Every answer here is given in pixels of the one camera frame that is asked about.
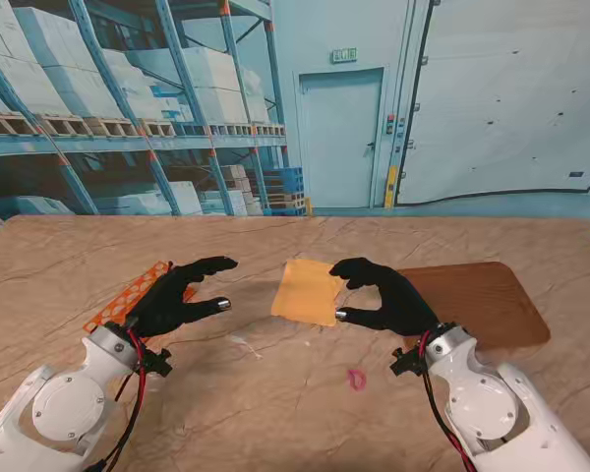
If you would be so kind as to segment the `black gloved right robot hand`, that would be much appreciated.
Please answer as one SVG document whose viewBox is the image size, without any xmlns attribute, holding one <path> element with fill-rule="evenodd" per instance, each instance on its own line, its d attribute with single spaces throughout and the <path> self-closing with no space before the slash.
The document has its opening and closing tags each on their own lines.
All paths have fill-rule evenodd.
<svg viewBox="0 0 590 472">
<path fill-rule="evenodd" d="M 349 290 L 376 286 L 381 297 L 381 306 L 376 310 L 341 307 L 335 317 L 342 323 L 390 330 L 401 336 L 422 335 L 440 323 L 412 283 L 391 267 L 352 258 L 336 263 L 329 274 L 345 280 Z"/>
</svg>

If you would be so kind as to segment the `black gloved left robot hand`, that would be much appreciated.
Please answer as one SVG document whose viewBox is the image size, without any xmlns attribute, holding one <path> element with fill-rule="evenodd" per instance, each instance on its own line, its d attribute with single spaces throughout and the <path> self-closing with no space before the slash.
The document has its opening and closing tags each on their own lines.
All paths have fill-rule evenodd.
<svg viewBox="0 0 590 472">
<path fill-rule="evenodd" d="M 173 266 L 127 315 L 131 332 L 139 338 L 159 336 L 228 310 L 231 302 L 225 297 L 186 303 L 184 293 L 191 283 L 201 283 L 207 276 L 237 265 L 228 257 L 216 256 Z"/>
</svg>

